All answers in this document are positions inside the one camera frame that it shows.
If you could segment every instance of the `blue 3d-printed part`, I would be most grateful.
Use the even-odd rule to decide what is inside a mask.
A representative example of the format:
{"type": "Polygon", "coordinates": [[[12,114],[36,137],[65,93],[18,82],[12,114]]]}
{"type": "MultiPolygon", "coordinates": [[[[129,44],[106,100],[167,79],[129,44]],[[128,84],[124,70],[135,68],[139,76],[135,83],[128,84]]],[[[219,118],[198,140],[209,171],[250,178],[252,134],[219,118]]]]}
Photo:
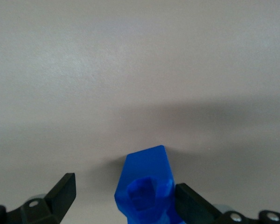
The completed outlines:
{"type": "Polygon", "coordinates": [[[174,191],[165,147],[157,146],[127,155],[115,201],[128,224],[184,224],[174,191]]]}

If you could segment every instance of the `white table surface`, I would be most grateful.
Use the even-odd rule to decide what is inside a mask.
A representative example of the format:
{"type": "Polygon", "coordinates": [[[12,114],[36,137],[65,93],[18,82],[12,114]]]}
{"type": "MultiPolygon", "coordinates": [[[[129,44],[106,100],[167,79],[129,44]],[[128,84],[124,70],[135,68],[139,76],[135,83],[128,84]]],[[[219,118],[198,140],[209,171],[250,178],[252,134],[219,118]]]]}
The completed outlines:
{"type": "Polygon", "coordinates": [[[62,224],[125,224],[124,156],[160,144],[211,203],[280,212],[280,0],[0,0],[0,204],[75,172],[62,224]]]}

